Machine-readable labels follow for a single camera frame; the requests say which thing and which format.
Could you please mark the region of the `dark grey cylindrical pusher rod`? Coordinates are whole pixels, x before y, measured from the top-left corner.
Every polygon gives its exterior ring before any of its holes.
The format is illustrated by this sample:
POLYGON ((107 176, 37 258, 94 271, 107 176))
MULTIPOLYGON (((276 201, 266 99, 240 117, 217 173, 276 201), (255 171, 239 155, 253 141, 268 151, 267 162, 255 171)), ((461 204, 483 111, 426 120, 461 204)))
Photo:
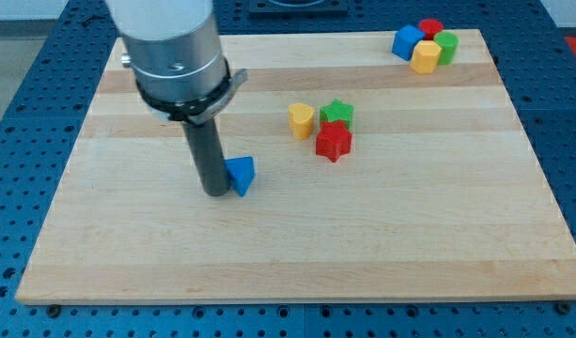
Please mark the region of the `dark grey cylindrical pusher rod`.
POLYGON ((200 125, 182 122, 181 126, 204 192, 209 196, 224 195, 229 191, 230 180, 215 120, 200 125))

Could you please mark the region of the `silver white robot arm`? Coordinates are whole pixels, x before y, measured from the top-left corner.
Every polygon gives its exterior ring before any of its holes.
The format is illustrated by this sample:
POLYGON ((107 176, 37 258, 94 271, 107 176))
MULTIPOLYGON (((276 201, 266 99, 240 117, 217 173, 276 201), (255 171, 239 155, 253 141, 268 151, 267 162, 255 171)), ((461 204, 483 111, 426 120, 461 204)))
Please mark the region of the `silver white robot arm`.
POLYGON ((231 71, 211 0, 106 0, 124 66, 151 111, 179 122, 204 192, 225 194, 230 178, 215 117, 247 81, 231 71))

